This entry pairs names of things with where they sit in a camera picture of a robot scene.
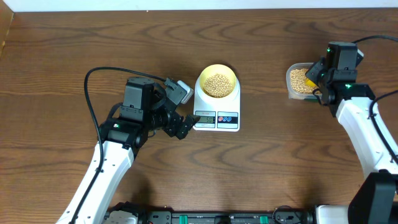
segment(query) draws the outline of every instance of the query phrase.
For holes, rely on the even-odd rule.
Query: wood grain surface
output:
[[[194,86],[227,63],[241,82],[238,133],[159,132],[141,149],[111,205],[174,210],[272,210],[348,204],[363,174],[328,108],[290,100],[285,75],[329,41],[398,36],[398,9],[18,13],[0,60],[0,222],[53,223],[80,184],[96,144],[85,73],[130,68]],[[376,95],[398,87],[398,43],[360,43],[359,82]],[[89,80],[99,122],[123,100],[129,74]],[[380,102],[398,136],[397,98]],[[178,112],[192,113],[193,100]]]

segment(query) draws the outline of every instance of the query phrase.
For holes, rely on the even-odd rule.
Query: yellow bowl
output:
[[[205,68],[204,71],[202,71],[202,73],[199,76],[200,88],[203,90],[203,92],[206,93],[206,91],[204,89],[206,79],[208,79],[216,74],[223,74],[228,77],[229,81],[232,84],[232,89],[231,89],[231,92],[229,93],[229,94],[231,94],[236,86],[236,75],[232,71],[232,69],[228,68],[225,65],[210,65],[209,67]]]

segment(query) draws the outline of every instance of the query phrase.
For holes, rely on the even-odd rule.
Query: wire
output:
[[[154,130],[154,133],[153,133],[151,136],[148,136],[148,138],[152,138],[152,137],[154,137],[154,136],[155,136],[155,134],[156,134],[156,130]]]
[[[393,40],[393,41],[398,42],[398,38],[397,37],[391,37],[391,36],[388,36],[388,35],[373,35],[373,36],[361,38],[359,40],[355,40],[355,41],[353,41],[353,43],[356,44],[356,43],[359,43],[361,41],[370,40],[370,39],[387,39],[387,40]]]
[[[381,141],[384,143],[384,145],[386,146],[388,152],[390,153],[392,159],[394,160],[394,162],[398,165],[398,157],[396,156],[396,154],[394,153],[394,151],[391,149],[390,145],[388,144],[387,140],[385,139],[383,133],[381,133],[381,130],[379,128],[379,125],[376,122],[376,119],[374,118],[376,114],[373,113],[373,106],[376,104],[377,101],[387,97],[387,96],[391,96],[393,94],[398,93],[398,90],[396,91],[392,91],[390,93],[386,93],[380,97],[377,97],[376,99],[374,99],[369,107],[369,117],[372,120],[373,126],[376,129],[377,133],[379,134]]]
[[[110,119],[113,117],[114,113],[119,109],[120,106],[122,106],[123,103],[116,103],[115,105],[112,106],[111,110],[108,113],[108,117],[106,119]]]
[[[314,95],[315,98],[318,100],[319,105],[321,105],[321,106],[328,106],[326,103],[322,103],[321,98],[320,98],[317,94],[315,94],[317,91],[321,91],[321,90],[320,90],[319,88],[314,89],[314,90],[312,91],[312,95]]]
[[[137,71],[133,71],[133,70],[130,70],[130,69],[118,68],[118,67],[96,67],[96,68],[93,68],[93,69],[91,69],[90,71],[87,72],[86,77],[85,77],[85,83],[84,83],[85,97],[86,97],[86,101],[87,101],[88,110],[90,111],[90,114],[91,114],[91,118],[93,118],[95,131],[97,132],[97,138],[98,138],[98,144],[99,144],[99,164],[98,164],[97,169],[95,170],[95,174],[93,176],[93,179],[88,184],[85,193],[81,197],[81,200],[80,200],[79,204],[76,207],[75,213],[72,216],[72,220],[70,221],[70,224],[74,224],[75,223],[75,221],[76,221],[76,219],[78,217],[79,211],[80,211],[81,207],[83,206],[83,204],[84,204],[84,202],[85,202],[85,200],[87,198],[88,193],[90,192],[91,188],[93,187],[94,182],[97,179],[97,176],[100,174],[100,172],[103,172],[102,165],[103,165],[103,162],[104,162],[104,149],[103,149],[103,143],[102,143],[101,135],[100,135],[100,127],[98,126],[98,122],[97,122],[97,119],[96,119],[95,114],[94,114],[93,106],[91,105],[90,97],[88,95],[88,88],[87,88],[88,77],[90,76],[91,73],[93,73],[94,71],[98,71],[98,70],[116,70],[116,71],[128,72],[128,73],[133,73],[133,74],[136,74],[136,75],[142,75],[142,76],[149,77],[149,78],[155,78],[157,80],[166,82],[166,80],[164,78],[160,78],[160,77],[157,77],[155,75],[149,75],[149,74],[145,74],[145,73],[142,73],[142,72],[137,72]]]
[[[274,210],[274,212],[272,212],[272,219],[273,219],[277,224],[281,224],[281,223],[280,223],[279,221],[276,220],[276,218],[275,218],[275,213],[276,213],[276,211],[278,211],[280,208],[283,208],[283,207],[289,208],[289,209],[293,210],[294,215],[300,220],[299,222],[294,223],[294,224],[300,224],[300,223],[301,223],[301,217],[299,217],[299,215],[297,214],[297,212],[296,212],[292,207],[290,207],[290,206],[288,206],[288,205],[281,205],[281,206],[277,207],[277,208]]]

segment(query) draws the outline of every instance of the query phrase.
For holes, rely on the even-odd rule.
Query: plastic container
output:
[[[317,100],[317,98],[312,95],[311,93],[298,93],[293,90],[292,83],[290,82],[290,72],[295,69],[302,69],[302,68],[310,68],[313,63],[297,63],[287,70],[286,72],[286,84],[287,84],[287,91],[289,92],[289,99],[298,99],[298,100]]]

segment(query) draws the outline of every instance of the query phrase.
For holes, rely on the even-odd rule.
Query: white wall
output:
[[[4,2],[14,12],[398,7],[398,0],[4,0]]]

